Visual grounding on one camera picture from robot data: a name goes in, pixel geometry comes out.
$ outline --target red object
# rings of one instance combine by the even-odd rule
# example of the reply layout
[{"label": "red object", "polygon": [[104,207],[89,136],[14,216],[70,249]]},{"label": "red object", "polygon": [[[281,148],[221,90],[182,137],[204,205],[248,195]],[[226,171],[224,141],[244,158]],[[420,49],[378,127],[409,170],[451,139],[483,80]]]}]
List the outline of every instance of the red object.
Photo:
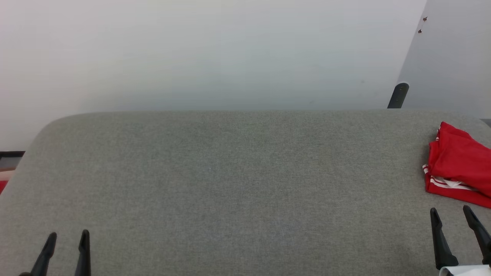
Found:
[{"label": "red object", "polygon": [[426,191],[491,208],[491,149],[442,122],[430,143]]},{"label": "red object", "polygon": [[7,186],[8,181],[0,181],[0,193],[3,191],[3,188]]}]

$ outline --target gray table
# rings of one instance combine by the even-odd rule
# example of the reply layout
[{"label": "gray table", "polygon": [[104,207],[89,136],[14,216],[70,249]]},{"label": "gray table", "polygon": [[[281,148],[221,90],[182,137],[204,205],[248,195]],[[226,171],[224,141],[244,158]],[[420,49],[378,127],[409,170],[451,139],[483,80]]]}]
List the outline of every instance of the gray table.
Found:
[{"label": "gray table", "polygon": [[[463,202],[426,193],[421,166],[452,113],[131,112],[48,125],[0,195],[0,268],[71,275],[83,229],[93,275],[435,275],[436,207],[461,264],[480,251]],[[491,228],[491,210],[471,204]]]}]

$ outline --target gray fabric surface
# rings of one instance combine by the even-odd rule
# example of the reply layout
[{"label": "gray fabric surface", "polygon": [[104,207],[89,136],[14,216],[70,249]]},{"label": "gray fabric surface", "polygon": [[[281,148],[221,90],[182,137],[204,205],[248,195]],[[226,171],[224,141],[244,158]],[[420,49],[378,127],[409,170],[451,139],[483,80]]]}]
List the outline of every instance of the gray fabric surface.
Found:
[{"label": "gray fabric surface", "polygon": [[[93,275],[436,275],[436,207],[461,264],[479,264],[463,202],[426,193],[421,166],[452,113],[137,112],[48,125],[0,195],[2,275],[71,275],[82,230]],[[491,229],[491,210],[471,204]]]}]

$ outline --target white panel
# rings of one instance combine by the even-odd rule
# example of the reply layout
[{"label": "white panel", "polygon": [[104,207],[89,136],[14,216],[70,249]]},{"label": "white panel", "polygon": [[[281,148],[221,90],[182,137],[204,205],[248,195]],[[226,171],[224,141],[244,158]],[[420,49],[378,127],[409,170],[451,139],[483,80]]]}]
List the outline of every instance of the white panel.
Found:
[{"label": "white panel", "polygon": [[403,108],[491,118],[491,1],[428,0],[401,71]]},{"label": "white panel", "polygon": [[386,108],[426,0],[4,0],[0,150],[70,114]]}]

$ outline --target black prong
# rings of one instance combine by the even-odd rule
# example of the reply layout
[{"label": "black prong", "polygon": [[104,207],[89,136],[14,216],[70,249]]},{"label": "black prong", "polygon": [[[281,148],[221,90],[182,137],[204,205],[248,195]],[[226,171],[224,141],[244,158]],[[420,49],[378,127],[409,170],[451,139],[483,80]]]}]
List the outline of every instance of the black prong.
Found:
[{"label": "black prong", "polygon": [[448,247],[447,240],[445,239],[443,231],[441,230],[443,224],[441,223],[440,216],[435,208],[431,208],[430,216],[436,269],[440,270],[444,266],[459,265],[457,258],[452,255],[452,252]]},{"label": "black prong", "polygon": [[486,228],[482,225],[482,223],[477,219],[474,212],[467,205],[464,205],[464,215],[467,220],[467,224],[470,229],[474,231],[474,235],[476,235],[477,243],[479,243],[479,248],[481,249],[481,253],[483,255],[483,265],[489,265],[491,263],[491,236],[486,231]]},{"label": "black prong", "polygon": [[79,262],[75,270],[75,276],[90,276],[90,236],[89,231],[82,231],[79,243]]},{"label": "black prong", "polygon": [[31,270],[32,276],[46,276],[50,259],[55,253],[56,233],[51,233]]}]

